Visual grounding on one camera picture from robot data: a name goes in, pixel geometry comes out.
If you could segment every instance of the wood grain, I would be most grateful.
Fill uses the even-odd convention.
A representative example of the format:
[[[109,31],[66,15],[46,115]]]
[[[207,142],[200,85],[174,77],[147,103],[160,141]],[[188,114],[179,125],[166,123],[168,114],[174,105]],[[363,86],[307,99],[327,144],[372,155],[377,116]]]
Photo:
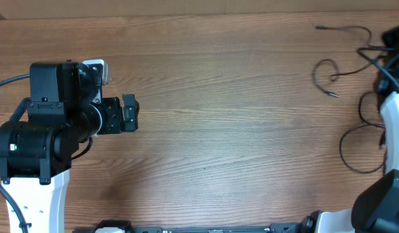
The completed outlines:
[[[7,19],[397,10],[399,0],[0,0]]]
[[[136,133],[98,137],[73,162],[67,231],[112,218],[268,225],[351,207],[382,175],[352,173],[338,153],[341,135],[360,123],[358,98],[376,70],[329,85],[341,98],[318,91],[313,65],[333,58],[342,71],[361,67],[354,51],[366,36],[316,31],[318,23],[364,25],[379,44],[399,12],[0,21],[0,80],[35,61],[103,58],[112,78],[104,95],[134,93],[141,104]],[[0,88],[0,125],[28,95],[28,80]],[[379,120],[373,96],[364,110]],[[346,139],[348,161],[379,165],[380,134],[364,129]],[[1,196],[0,232],[8,232]]]

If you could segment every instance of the black wire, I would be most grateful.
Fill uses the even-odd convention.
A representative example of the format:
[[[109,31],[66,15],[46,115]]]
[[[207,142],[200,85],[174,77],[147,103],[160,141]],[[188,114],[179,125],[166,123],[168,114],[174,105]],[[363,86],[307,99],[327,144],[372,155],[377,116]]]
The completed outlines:
[[[326,27],[324,25],[316,25],[315,26],[316,29],[321,29],[321,30],[349,30],[349,29],[362,29],[365,30],[366,32],[368,32],[368,38],[365,41],[366,46],[368,46],[368,48],[370,48],[371,50],[378,50],[378,51],[388,51],[391,49],[388,48],[384,48],[384,47],[379,47],[379,46],[374,46],[371,45],[371,41],[372,41],[372,32],[371,30],[369,30],[367,27],[363,27],[363,26],[359,26],[359,25],[349,25],[349,26],[342,26],[342,27]],[[375,59],[374,61],[378,61],[379,59],[383,58],[382,53],[380,53]],[[345,75],[350,75],[350,74],[356,74],[358,72],[364,71],[366,68],[370,67],[371,65],[373,65],[371,62],[366,64],[365,66],[355,70],[355,71],[350,71],[350,72],[340,72],[339,71],[339,67],[336,63],[336,61],[332,60],[332,59],[323,59],[319,62],[317,62],[315,64],[315,66],[313,67],[312,70],[312,81],[313,84],[322,92],[324,92],[324,94],[327,94],[328,96],[332,96],[332,97],[339,97],[339,95],[335,92],[332,91],[328,91],[326,90],[324,87],[322,87],[322,85],[320,85],[319,83],[317,83],[317,76],[316,76],[316,72],[317,69],[324,63],[324,62],[330,62],[335,70],[335,74],[331,74],[329,76],[329,80],[331,82],[335,82],[337,81],[341,76],[345,76]]]
[[[363,94],[361,95],[361,98],[359,98],[359,103],[358,103],[358,115],[359,115],[359,118],[362,120],[362,122],[364,122],[364,123],[366,123],[366,124],[368,124],[368,125],[372,125],[372,126],[382,126],[382,127],[383,127],[382,124],[377,124],[377,123],[371,123],[371,122],[369,122],[369,121],[368,121],[367,119],[365,119],[365,117],[363,117],[363,115],[362,115],[362,110],[361,110],[361,108],[362,108],[362,102],[363,102],[363,99],[364,99],[368,94],[375,94],[375,92],[374,92],[374,91],[367,91],[366,93],[363,93]]]
[[[365,53],[363,53],[363,50],[370,50],[369,48],[359,48],[356,52],[363,58],[365,58],[367,61],[371,62],[376,68],[378,68],[382,73],[384,73],[390,81],[395,85],[395,87],[399,90],[399,83],[396,81],[394,76],[392,76],[384,67],[382,67],[380,64],[376,63],[373,59],[368,57]]]
[[[0,185],[0,194],[5,197],[5,199],[10,203],[12,209],[14,209],[14,212],[16,213],[18,220],[19,220],[19,227],[21,228],[23,233],[28,233],[28,226],[31,226],[30,223],[27,223],[25,221],[24,215],[15,202],[15,200],[11,197],[11,195]]]
[[[7,79],[7,80],[1,81],[1,82],[0,82],[0,86],[5,85],[5,84],[8,84],[8,83],[10,83],[10,82],[17,81],[17,80],[22,80],[22,79],[24,79],[24,78],[30,78],[30,74],[24,74],[24,75],[16,76],[16,77],[9,78],[9,79]]]
[[[375,59],[373,59],[374,61],[378,61],[378,60],[380,60],[380,59],[382,59],[383,58],[383,56],[382,56],[382,54],[379,54]],[[335,93],[335,92],[332,92],[332,91],[328,91],[328,90],[326,90],[322,85],[320,85],[318,82],[317,82],[317,70],[318,70],[318,68],[322,65],[322,64],[324,64],[325,62],[330,62],[331,64],[332,64],[332,66],[333,66],[333,68],[334,68],[334,70],[335,70],[335,74],[331,74],[330,76],[329,76],[329,80],[331,81],[331,82],[336,82],[341,76],[345,76],[345,75],[350,75],[350,74],[356,74],[356,73],[358,73],[358,72],[361,72],[361,71],[364,71],[366,68],[368,68],[368,67],[370,67],[371,65],[372,65],[372,63],[368,63],[368,64],[366,64],[365,66],[363,66],[363,67],[361,67],[361,68],[359,68],[359,69],[357,69],[357,70],[355,70],[355,71],[350,71],[350,72],[340,72],[339,71],[339,66],[337,65],[337,63],[336,63],[336,61],[335,60],[333,60],[333,59],[323,59],[323,60],[320,60],[320,61],[318,61],[316,64],[315,64],[315,66],[313,67],[313,69],[312,69],[312,81],[313,81],[313,84],[319,89],[319,90],[321,90],[324,94],[327,94],[328,96],[332,96],[332,97],[340,97],[337,93]]]
[[[84,148],[84,150],[83,150],[81,153],[79,153],[78,155],[72,157],[71,160],[73,160],[73,159],[78,159],[78,158],[80,158],[82,155],[84,155],[85,153],[89,152],[89,150],[90,150],[90,148],[91,148],[92,145],[93,145],[93,138],[92,138],[92,137],[89,137],[89,144],[86,146],[86,148]]]
[[[368,32],[368,39],[365,41],[366,46],[373,47],[374,45],[371,45],[372,41],[372,32],[369,30],[369,28],[364,27],[364,26],[359,26],[359,25],[348,25],[348,26],[340,26],[340,27],[326,27],[324,25],[316,25],[316,29],[320,30],[348,30],[348,29],[362,29],[366,32]]]
[[[376,127],[376,128],[385,129],[385,126],[383,126],[382,124],[371,123],[371,122],[369,122],[368,120],[366,120],[365,117],[363,117],[363,115],[362,115],[362,103],[363,103],[363,99],[364,99],[368,94],[372,94],[372,93],[375,93],[375,92],[367,91],[366,93],[363,93],[363,94],[362,94],[361,98],[359,98],[358,115],[359,115],[359,118],[361,119],[361,121],[364,122],[365,124],[360,125],[360,126],[357,126],[357,127],[354,127],[354,128],[352,128],[352,129],[349,129],[348,131],[346,131],[346,132],[342,135],[341,140],[339,141],[339,154],[340,154],[340,156],[341,156],[341,159],[342,159],[343,164],[344,164],[346,167],[348,167],[349,169],[351,169],[353,172],[357,172],[357,173],[360,173],[360,174],[370,174],[370,173],[376,172],[376,171],[378,171],[380,168],[382,168],[382,167],[385,165],[385,158],[384,158],[384,161],[382,162],[382,164],[380,164],[377,168],[375,168],[375,169],[373,169],[373,170],[370,170],[370,171],[365,171],[365,172],[364,172],[364,171],[360,171],[360,170],[358,170],[358,169],[353,168],[351,165],[348,164],[348,162],[345,160],[345,158],[344,158],[344,156],[343,156],[343,152],[342,152],[342,143],[343,143],[343,140],[344,140],[345,137],[346,137],[348,134],[350,134],[351,132],[353,132],[353,131],[355,131],[355,130],[357,130],[357,129],[361,129],[361,128],[368,127],[368,126],[373,126],[373,127]]]
[[[353,168],[351,165],[349,165],[349,164],[346,162],[345,158],[343,157],[343,153],[342,153],[342,143],[343,143],[343,139],[344,139],[348,134],[350,134],[351,132],[353,132],[353,131],[355,131],[355,130],[357,130],[357,129],[361,129],[361,128],[364,128],[364,127],[368,127],[368,126],[374,126],[374,127],[377,127],[377,128],[383,128],[383,129],[385,129],[383,126],[380,126],[380,125],[364,124],[364,125],[357,126],[357,127],[354,127],[354,128],[352,128],[352,129],[346,131],[346,132],[342,135],[341,140],[339,141],[339,154],[341,155],[341,159],[342,159],[343,164],[344,164],[346,167],[348,167],[349,169],[351,169],[353,172],[357,172],[357,173],[360,173],[360,174],[370,174],[370,173],[376,172],[376,171],[378,171],[379,169],[381,169],[381,168],[383,167],[384,163],[385,163],[385,162],[381,163],[377,168],[375,168],[375,169],[373,169],[373,170],[371,170],[371,171],[365,171],[365,172],[364,172],[364,171],[360,171],[360,170],[358,170],[358,169]]]
[[[27,110],[28,104],[31,102],[30,97],[24,98],[19,104],[14,113],[12,113],[10,120],[11,122],[18,122],[21,117],[23,117],[25,111]]]
[[[399,59],[399,54],[397,54],[395,57],[391,58],[391,60],[389,60],[387,62],[387,64],[385,64],[384,68],[389,69],[394,64],[394,62],[396,62],[398,59]]]

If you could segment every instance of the wooden table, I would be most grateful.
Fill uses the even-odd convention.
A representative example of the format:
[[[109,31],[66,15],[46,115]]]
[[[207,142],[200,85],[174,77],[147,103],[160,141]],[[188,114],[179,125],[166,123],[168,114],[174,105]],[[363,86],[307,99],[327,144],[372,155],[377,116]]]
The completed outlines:
[[[136,133],[98,137],[73,162],[67,231],[113,218],[135,226],[268,225],[350,208],[382,175],[353,173],[338,153],[341,135],[360,123],[358,98],[372,89],[376,69],[329,85],[341,98],[318,91],[313,65],[333,58],[342,71],[357,69],[365,61],[354,51],[366,37],[315,30],[318,23],[364,25],[380,43],[399,12],[0,21],[0,80],[35,61],[103,58],[112,80],[104,95],[133,93],[141,104]],[[26,96],[28,80],[0,88],[0,125]],[[373,96],[365,114],[379,119]],[[380,133],[345,140],[353,166],[382,162]],[[0,196],[0,232],[8,231]]]

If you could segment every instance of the white panel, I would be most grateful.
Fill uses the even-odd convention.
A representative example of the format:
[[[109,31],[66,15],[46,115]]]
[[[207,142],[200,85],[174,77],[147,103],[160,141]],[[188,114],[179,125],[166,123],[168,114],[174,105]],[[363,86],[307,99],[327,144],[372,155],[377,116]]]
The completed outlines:
[[[355,233],[350,222],[352,209],[323,212],[317,219],[315,233]]]
[[[399,170],[399,94],[390,94],[381,106],[387,139],[387,169]]]
[[[51,178],[51,184],[40,185],[38,178],[11,178],[10,184],[2,184],[14,198],[27,223],[32,223],[28,233],[64,233],[64,205],[70,171]],[[22,233],[19,220],[10,204],[6,203],[10,216],[11,233]]]

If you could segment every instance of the black clamp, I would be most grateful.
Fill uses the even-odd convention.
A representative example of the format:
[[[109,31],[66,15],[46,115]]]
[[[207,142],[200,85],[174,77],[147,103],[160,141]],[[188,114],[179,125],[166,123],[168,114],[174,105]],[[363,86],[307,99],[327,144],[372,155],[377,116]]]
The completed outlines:
[[[21,229],[25,228],[25,227],[30,228],[30,227],[32,227],[32,223],[20,223],[18,225],[18,227],[21,228]]]
[[[124,129],[122,131],[134,132],[138,128],[139,103],[136,101],[134,94],[124,94],[123,102]]]
[[[125,220],[103,220],[101,221],[97,227],[96,227],[96,232],[98,229],[103,229],[103,228],[117,228],[120,230],[123,230],[124,233],[134,233],[133,227],[130,223],[130,221],[125,221]]]

